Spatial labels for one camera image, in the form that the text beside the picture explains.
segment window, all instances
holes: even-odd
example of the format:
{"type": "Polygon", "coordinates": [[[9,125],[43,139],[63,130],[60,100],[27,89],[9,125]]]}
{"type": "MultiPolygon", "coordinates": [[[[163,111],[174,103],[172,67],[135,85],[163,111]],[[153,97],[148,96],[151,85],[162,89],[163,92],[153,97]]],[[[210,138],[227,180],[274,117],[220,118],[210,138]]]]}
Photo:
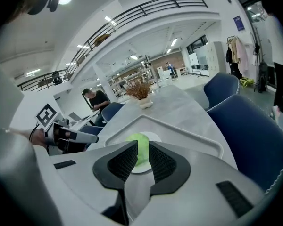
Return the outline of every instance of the window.
{"type": "Polygon", "coordinates": [[[188,53],[189,55],[194,53],[194,50],[197,48],[202,47],[203,45],[206,45],[208,42],[207,38],[205,35],[203,35],[201,38],[197,39],[195,42],[193,42],[192,44],[190,44],[187,47],[188,53]]]}

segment black railing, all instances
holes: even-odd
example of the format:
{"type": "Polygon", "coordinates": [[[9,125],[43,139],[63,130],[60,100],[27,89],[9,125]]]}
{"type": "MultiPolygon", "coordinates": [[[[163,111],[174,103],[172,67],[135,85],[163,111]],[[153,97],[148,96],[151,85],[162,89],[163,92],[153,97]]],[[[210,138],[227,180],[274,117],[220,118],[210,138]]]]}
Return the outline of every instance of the black railing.
{"type": "Polygon", "coordinates": [[[95,47],[99,46],[105,39],[110,37],[113,33],[116,33],[118,29],[128,23],[159,11],[195,6],[208,7],[204,0],[152,0],[117,15],[112,18],[110,22],[107,22],[99,28],[84,43],[83,47],[78,50],[74,58],[71,60],[71,65],[68,67],[68,71],[73,74],[77,67],[83,63],[85,58],[93,52],[95,47]]]}
{"type": "Polygon", "coordinates": [[[40,91],[49,88],[50,86],[55,86],[64,83],[65,81],[70,80],[72,75],[73,74],[69,73],[67,69],[59,70],[59,71],[43,74],[38,77],[34,77],[33,79],[25,81],[17,86],[19,87],[20,90],[40,91]]]}

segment vase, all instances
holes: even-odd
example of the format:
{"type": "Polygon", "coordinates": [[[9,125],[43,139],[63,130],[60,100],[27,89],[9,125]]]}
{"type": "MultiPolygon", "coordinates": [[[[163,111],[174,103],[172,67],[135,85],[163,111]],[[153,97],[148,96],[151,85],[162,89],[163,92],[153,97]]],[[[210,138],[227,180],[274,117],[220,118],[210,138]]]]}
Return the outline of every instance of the vase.
{"type": "Polygon", "coordinates": [[[150,100],[149,97],[138,100],[138,104],[140,105],[141,109],[146,109],[152,106],[153,102],[150,100]]]}

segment black shirt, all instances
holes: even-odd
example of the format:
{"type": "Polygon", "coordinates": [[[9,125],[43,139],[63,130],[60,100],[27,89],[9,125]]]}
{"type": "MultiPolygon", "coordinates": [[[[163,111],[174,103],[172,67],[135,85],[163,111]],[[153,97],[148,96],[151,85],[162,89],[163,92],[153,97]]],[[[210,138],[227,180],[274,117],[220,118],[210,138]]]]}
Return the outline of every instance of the black shirt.
{"type": "MultiPolygon", "coordinates": [[[[102,92],[100,90],[96,91],[96,95],[95,95],[94,98],[89,99],[89,102],[90,102],[92,107],[94,107],[95,105],[101,104],[101,103],[103,103],[105,101],[109,101],[109,99],[104,94],[104,92],[102,92]]],[[[100,112],[107,106],[108,106],[108,104],[107,105],[103,105],[102,107],[100,107],[100,112]]]]}

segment sign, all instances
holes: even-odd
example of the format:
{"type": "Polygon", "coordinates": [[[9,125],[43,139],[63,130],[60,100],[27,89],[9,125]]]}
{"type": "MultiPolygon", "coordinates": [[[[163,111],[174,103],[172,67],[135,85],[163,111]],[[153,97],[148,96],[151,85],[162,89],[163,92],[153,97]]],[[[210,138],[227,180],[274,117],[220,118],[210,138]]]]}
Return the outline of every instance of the sign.
{"type": "Polygon", "coordinates": [[[236,23],[238,31],[241,31],[241,30],[245,29],[240,16],[234,17],[234,21],[236,23]]]}
{"type": "Polygon", "coordinates": [[[46,130],[57,116],[57,112],[49,105],[46,104],[40,112],[36,115],[38,123],[46,130]]]}

